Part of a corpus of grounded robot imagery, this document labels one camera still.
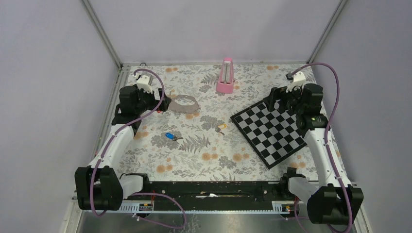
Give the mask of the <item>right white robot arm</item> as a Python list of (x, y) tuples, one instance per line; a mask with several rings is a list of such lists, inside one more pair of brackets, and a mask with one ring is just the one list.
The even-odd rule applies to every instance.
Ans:
[(323, 88), (309, 83), (302, 87), (274, 87), (263, 99), (267, 109), (275, 104), (280, 110), (290, 110), (296, 116), (296, 125), (312, 154), (318, 174), (318, 186), (301, 175), (287, 175), (279, 186), (279, 195), (285, 200), (300, 199), (307, 207), (311, 223), (345, 225), (350, 228), (364, 199), (360, 188), (354, 187), (337, 158), (330, 135), (330, 119), (321, 114)]

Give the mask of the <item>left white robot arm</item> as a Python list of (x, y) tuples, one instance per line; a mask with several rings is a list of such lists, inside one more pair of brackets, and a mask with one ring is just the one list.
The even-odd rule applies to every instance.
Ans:
[(145, 183), (146, 175), (118, 172), (121, 158), (128, 144), (137, 133), (141, 120), (156, 111), (165, 112), (171, 102), (162, 88), (155, 93), (147, 93), (142, 88), (126, 86), (120, 89), (119, 103), (115, 108), (110, 133), (94, 159), (75, 171), (75, 186), (79, 208), (102, 215), (106, 211), (116, 211), (122, 201), (132, 194), (143, 200), (149, 197), (151, 187)]

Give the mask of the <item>yellow tagged key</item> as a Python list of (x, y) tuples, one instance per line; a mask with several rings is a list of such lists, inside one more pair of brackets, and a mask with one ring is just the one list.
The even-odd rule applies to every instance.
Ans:
[(227, 125), (226, 125), (226, 124), (221, 124), (221, 125), (218, 125), (218, 126), (215, 127), (215, 131), (216, 131), (217, 133), (220, 133), (221, 135), (225, 135), (225, 134), (223, 133), (223, 129), (226, 129), (226, 128), (227, 128)]

